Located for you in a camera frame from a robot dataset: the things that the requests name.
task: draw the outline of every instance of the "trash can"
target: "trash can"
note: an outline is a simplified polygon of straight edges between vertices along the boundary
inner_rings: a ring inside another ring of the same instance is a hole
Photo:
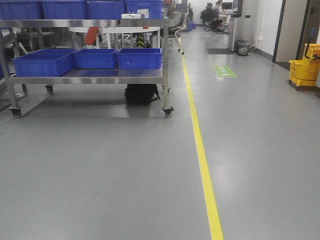
[[[238,48],[237,53],[239,56],[248,56],[250,43],[247,41],[237,41]]]

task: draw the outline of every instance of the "green floor sign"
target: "green floor sign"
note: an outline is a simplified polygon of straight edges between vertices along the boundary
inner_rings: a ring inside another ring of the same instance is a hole
[[[223,78],[235,78],[237,75],[228,66],[213,66],[216,74]]]

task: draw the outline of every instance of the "cart shelf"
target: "cart shelf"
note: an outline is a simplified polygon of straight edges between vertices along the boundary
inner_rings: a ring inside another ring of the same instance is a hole
[[[168,19],[120,19],[120,20],[0,20],[0,28],[37,28],[36,34],[42,39],[41,28],[70,28],[70,27],[163,27],[163,63],[160,69],[72,69],[61,77],[16,77],[9,74],[5,46],[12,43],[15,57],[19,57],[17,38],[10,30],[10,35],[3,37],[0,31],[0,61],[5,83],[10,97],[13,116],[21,117],[21,106],[14,90],[14,84],[22,84],[25,94],[28,93],[26,84],[44,84],[48,93],[53,92],[53,84],[162,84],[162,107],[167,117],[171,117],[172,106],[169,105],[168,83]]]

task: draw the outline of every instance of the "yellow floor line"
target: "yellow floor line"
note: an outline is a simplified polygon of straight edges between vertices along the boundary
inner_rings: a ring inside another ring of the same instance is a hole
[[[212,240],[223,240],[224,235],[222,232],[220,218],[214,193],[214,188],[212,185],[210,171],[207,163],[207,157],[205,152],[204,143],[201,136],[201,129],[199,126],[199,120],[197,115],[197,110],[195,106],[194,96],[191,88],[190,78],[187,70],[187,63],[186,58],[184,55],[182,56],[182,64],[183,64],[183,71],[184,71],[184,78],[186,89],[188,92],[188,99],[189,99],[189,106],[191,111],[192,123],[193,123],[193,133],[196,143],[196,150],[198,154],[198,160],[200,165],[200,172],[202,177],[202,185],[204,191],[204,198],[206,204],[206,211],[209,218],[209,226],[211,232],[211,239]]]

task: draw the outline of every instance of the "blue bin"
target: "blue bin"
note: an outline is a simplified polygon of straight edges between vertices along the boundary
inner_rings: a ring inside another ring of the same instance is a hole
[[[0,0],[0,19],[43,19],[41,2],[39,0]]]
[[[86,0],[41,0],[45,19],[87,19]]]
[[[90,0],[87,2],[88,19],[121,19],[125,13],[124,0]]]
[[[17,77],[60,77],[75,67],[74,49],[42,49],[13,59]]]
[[[189,31],[192,31],[193,29],[195,29],[196,26],[197,26],[197,25],[196,25],[195,23],[189,22]]]
[[[117,49],[81,49],[73,53],[77,69],[115,69]]]
[[[161,48],[123,48],[116,55],[119,69],[161,68]]]
[[[126,0],[126,12],[138,13],[138,10],[148,9],[149,19],[162,19],[162,0]]]

